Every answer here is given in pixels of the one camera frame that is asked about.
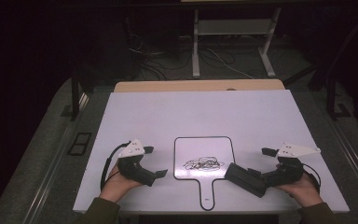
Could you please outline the metal floor rail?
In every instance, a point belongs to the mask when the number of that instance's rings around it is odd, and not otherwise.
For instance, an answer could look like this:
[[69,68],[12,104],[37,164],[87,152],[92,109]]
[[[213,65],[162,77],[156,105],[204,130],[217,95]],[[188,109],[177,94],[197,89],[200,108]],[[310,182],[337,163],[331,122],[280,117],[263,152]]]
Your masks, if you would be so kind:
[[345,199],[358,200],[358,129],[352,118],[327,119],[325,156]]
[[35,224],[43,210],[66,145],[76,128],[76,116],[88,100],[85,93],[75,97],[71,93],[57,93],[48,106],[46,115],[21,159],[24,183],[31,188],[21,224]]

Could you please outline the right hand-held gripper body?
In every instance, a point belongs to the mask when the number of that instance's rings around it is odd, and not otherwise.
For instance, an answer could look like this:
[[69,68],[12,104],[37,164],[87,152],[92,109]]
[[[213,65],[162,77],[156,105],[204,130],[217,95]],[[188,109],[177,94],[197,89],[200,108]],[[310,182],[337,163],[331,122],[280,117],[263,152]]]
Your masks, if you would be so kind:
[[305,173],[304,164],[299,157],[321,153],[317,147],[303,147],[289,143],[284,143],[277,150],[278,154],[274,158],[278,159],[278,167],[275,171],[262,174],[267,187],[297,182]]

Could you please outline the person's right hand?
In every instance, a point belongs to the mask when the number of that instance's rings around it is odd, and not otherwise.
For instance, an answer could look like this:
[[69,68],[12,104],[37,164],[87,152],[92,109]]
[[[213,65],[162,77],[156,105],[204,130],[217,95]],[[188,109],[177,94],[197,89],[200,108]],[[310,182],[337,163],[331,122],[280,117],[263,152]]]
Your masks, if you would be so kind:
[[277,186],[277,189],[288,193],[301,207],[310,207],[323,202],[307,175],[302,175],[295,183]]

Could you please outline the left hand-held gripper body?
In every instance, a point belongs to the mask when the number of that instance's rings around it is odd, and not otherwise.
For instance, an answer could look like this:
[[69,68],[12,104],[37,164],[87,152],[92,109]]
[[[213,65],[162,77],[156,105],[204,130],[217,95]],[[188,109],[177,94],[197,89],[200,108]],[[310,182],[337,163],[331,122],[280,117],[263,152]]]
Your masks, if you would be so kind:
[[151,187],[156,180],[156,173],[146,170],[140,164],[145,154],[150,153],[145,153],[144,146],[140,140],[134,139],[124,146],[118,154],[117,167],[120,173],[128,179]]

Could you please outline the small handheld whiteboard paddle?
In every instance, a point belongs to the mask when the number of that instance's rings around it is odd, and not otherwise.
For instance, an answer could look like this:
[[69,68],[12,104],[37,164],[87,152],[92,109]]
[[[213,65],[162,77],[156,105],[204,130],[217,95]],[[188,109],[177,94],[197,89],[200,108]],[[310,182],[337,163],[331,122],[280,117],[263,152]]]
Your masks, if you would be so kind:
[[213,182],[223,180],[235,162],[231,139],[227,136],[178,137],[174,140],[173,175],[178,180],[199,184],[200,207],[214,208]]

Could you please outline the person's left hand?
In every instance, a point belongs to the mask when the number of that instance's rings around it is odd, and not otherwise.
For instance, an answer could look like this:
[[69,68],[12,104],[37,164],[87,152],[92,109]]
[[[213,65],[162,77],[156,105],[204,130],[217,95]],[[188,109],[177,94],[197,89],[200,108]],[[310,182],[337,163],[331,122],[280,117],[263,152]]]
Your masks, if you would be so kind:
[[141,186],[141,183],[123,176],[115,165],[111,170],[99,197],[109,202],[117,203],[130,190]]

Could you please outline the black metal stand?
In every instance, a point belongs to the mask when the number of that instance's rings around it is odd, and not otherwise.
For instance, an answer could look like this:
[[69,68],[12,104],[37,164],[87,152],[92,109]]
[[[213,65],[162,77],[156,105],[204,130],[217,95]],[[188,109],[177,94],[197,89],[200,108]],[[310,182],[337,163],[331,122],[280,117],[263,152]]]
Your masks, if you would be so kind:
[[358,32],[358,22],[356,22],[352,29],[348,32],[346,37],[343,39],[342,43],[337,50],[335,57],[333,58],[330,67],[326,72],[326,111],[329,117],[336,121],[338,118],[347,118],[351,115],[349,110],[343,104],[336,104],[336,84],[337,84],[337,74],[334,72],[335,67],[338,64],[338,61],[342,54],[344,53],[347,46],[351,43],[351,40]]
[[84,74],[78,68],[74,67],[71,71],[71,121],[75,121],[80,114],[86,96]]

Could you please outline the white metal stand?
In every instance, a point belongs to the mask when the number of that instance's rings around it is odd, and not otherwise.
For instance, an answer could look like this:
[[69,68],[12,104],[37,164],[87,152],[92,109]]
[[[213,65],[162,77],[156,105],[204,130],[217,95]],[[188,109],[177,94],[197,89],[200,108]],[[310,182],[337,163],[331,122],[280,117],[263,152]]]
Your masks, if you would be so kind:
[[258,49],[259,57],[268,77],[276,77],[268,52],[282,9],[274,9],[270,19],[201,20],[194,11],[192,74],[200,78],[199,37],[204,35],[264,35],[264,46]]

